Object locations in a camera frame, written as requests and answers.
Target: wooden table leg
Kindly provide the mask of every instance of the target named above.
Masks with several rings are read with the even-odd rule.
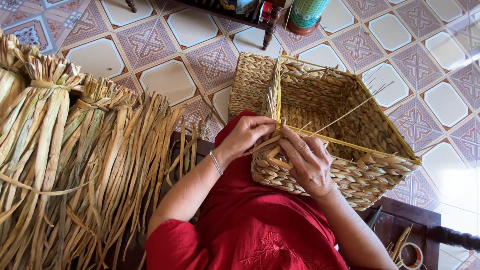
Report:
[[[280,11],[282,11],[282,7],[273,6],[272,11],[270,12],[270,21],[267,23],[267,29],[265,30],[264,36],[264,47],[262,50],[266,50],[268,45],[270,45],[270,41],[272,41],[273,34],[275,33],[276,22],[280,18]]]
[[[133,13],[137,13],[137,9],[135,8],[135,4],[133,3],[133,0],[125,0],[125,2],[132,9]]]

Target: basket rim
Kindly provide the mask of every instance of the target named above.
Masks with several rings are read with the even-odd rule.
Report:
[[[276,61],[276,68],[275,68],[275,72],[277,73],[277,85],[278,87],[281,89],[280,85],[281,85],[281,78],[280,78],[280,60],[284,58],[284,59],[290,59],[290,60],[293,60],[295,62],[300,62],[300,63],[304,63],[304,64],[308,64],[308,65],[312,65],[312,66],[316,66],[316,67],[321,67],[321,68],[329,68],[329,67],[326,67],[326,66],[320,66],[320,65],[317,65],[317,64],[314,64],[314,63],[310,63],[310,62],[306,62],[306,61],[302,61],[302,60],[299,60],[299,59],[296,59],[296,58],[293,58],[293,57],[289,57],[289,56],[286,56],[286,55],[281,55],[277,61]],[[355,80],[360,83],[360,85],[362,86],[362,89],[365,91],[365,93],[367,94],[368,98],[371,98],[372,97],[372,94],[367,90],[367,87],[365,86],[365,84],[363,83],[362,80],[360,80],[357,75],[355,74],[351,74],[351,73],[346,73],[346,72],[343,72],[343,71],[336,71],[336,73],[339,73],[339,74],[345,74],[345,75],[352,75]],[[280,126],[281,126],[281,120],[280,120],[280,110],[281,110],[281,100],[282,100],[282,97],[281,97],[281,93],[282,91],[278,91],[277,92],[277,112],[276,112],[276,121],[277,121],[277,125],[276,125],[276,128],[277,129],[280,129]],[[411,149],[411,147],[405,142],[405,140],[403,139],[402,135],[398,132],[398,130],[396,129],[395,125],[392,123],[392,121],[385,115],[385,113],[383,113],[383,110],[382,108],[380,108],[380,106],[378,106],[377,102],[373,99],[374,101],[374,104],[375,106],[377,107],[377,109],[379,111],[381,111],[381,117],[384,121],[387,121],[388,123],[388,126],[392,129],[392,131],[394,132],[394,134],[398,137],[401,145],[405,148],[405,150],[407,151],[407,153],[410,155],[410,159],[407,159],[407,157],[401,157],[401,156],[397,156],[397,155],[393,155],[393,154],[388,154],[388,153],[383,153],[383,152],[380,152],[380,151],[377,151],[377,150],[373,150],[373,149],[369,149],[369,148],[366,148],[366,147],[361,147],[361,146],[357,146],[355,144],[351,144],[351,143],[348,143],[348,142],[344,142],[344,141],[341,141],[341,140],[337,140],[337,139],[334,139],[334,138],[330,138],[330,137],[327,137],[327,136],[323,136],[323,135],[320,135],[320,134],[313,134],[313,132],[309,132],[309,131],[306,131],[306,130],[302,130],[300,131],[300,133],[302,135],[305,135],[305,136],[315,136],[319,139],[323,139],[323,140],[326,140],[326,141],[329,141],[331,143],[335,143],[335,144],[340,144],[340,145],[344,145],[344,146],[348,146],[348,147],[352,147],[352,148],[355,148],[357,150],[360,150],[360,151],[363,151],[363,152],[367,152],[367,153],[378,153],[378,154],[382,154],[382,155],[386,155],[386,156],[394,156],[394,157],[399,157],[399,158],[402,158],[402,159],[407,159],[408,161],[414,163],[414,164],[417,164],[417,165],[420,165],[421,164],[421,161],[419,158],[417,158],[415,156],[415,153],[413,152],[413,150]],[[289,128],[291,128],[292,130],[294,131],[299,131],[300,129],[299,128],[296,128],[296,127],[292,127],[292,126],[288,126]]]

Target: red shirt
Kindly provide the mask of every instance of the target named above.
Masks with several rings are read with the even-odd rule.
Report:
[[[242,115],[252,114],[244,111],[230,121],[216,146]],[[251,161],[247,156],[228,166],[196,227],[169,220],[154,230],[145,244],[149,270],[347,269],[315,201],[255,183]]]

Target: tape roll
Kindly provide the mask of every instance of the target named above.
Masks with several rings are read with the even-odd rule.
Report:
[[[420,266],[422,265],[423,263],[423,253],[421,252],[421,249],[419,248],[419,246],[417,246],[416,244],[414,243],[411,243],[411,242],[407,242],[407,243],[404,243],[402,245],[402,247],[400,248],[400,251],[398,252],[398,254],[400,255],[400,259],[402,259],[402,250],[405,246],[407,245],[411,245],[414,249],[415,249],[415,252],[417,253],[417,261],[415,261],[415,263],[411,266],[407,266],[405,265],[405,263],[402,263],[403,264],[403,267],[405,267],[406,269],[408,270],[417,270],[418,268],[420,268]]]

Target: bracelet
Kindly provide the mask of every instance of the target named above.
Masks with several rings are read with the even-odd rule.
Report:
[[[212,157],[213,163],[215,164],[215,167],[218,170],[218,172],[220,173],[220,175],[223,175],[222,169],[218,165],[218,162],[216,161],[216,158],[213,156],[212,150],[210,150],[210,156]]]

